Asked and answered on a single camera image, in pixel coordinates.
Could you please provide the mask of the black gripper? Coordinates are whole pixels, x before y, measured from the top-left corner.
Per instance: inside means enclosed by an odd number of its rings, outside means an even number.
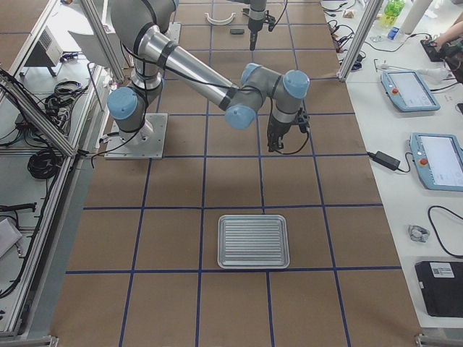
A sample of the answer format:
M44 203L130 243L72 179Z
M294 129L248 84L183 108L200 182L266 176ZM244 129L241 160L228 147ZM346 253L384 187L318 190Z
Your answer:
M299 127L301 133L309 134L309 117L300 108L295 113L285 113L278 108L270 112L267 126L267 146L269 152L280 153L284 149L283 138L291 127Z
M255 50L258 32L263 29L264 24L267 24L268 31L272 32L276 26L276 18L270 15L268 10L257 12L250 10L248 14L248 28L250 29L250 46L251 51Z

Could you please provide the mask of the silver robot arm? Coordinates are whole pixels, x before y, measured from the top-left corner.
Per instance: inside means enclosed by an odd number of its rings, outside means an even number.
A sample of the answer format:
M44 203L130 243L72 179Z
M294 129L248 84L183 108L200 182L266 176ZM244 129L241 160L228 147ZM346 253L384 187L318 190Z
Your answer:
M310 85L309 77L300 70L285 74L265 66L249 63L235 85L183 47L171 40L171 14L177 1L115 1L111 21L122 45L139 63L133 79L134 88L146 93L148 68L175 73L192 89L224 111L227 123L235 129L246 129L267 99L274 105L268 118L268 151L282 153L284 135L297 126L304 134L310 131L309 118L302 109Z
M247 27L250 30L250 50L254 51L258 40L258 33L264 25L272 32L276 26L276 18L266 9L266 0L237 0L237 3L246 4L248 8L244 14L248 17Z

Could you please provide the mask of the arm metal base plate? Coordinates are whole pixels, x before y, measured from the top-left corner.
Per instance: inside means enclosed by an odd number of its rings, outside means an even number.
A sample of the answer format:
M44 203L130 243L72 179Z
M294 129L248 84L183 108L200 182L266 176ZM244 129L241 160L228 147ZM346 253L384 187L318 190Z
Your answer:
M104 158L108 160L162 159L167 122L167 113L147 113L144 127L128 143L124 141L131 137L128 133L123 132L122 137L117 134L109 138Z
M180 22L170 22L168 30L164 35L169 38L169 40L174 41L179 45L180 33L181 33L182 24Z

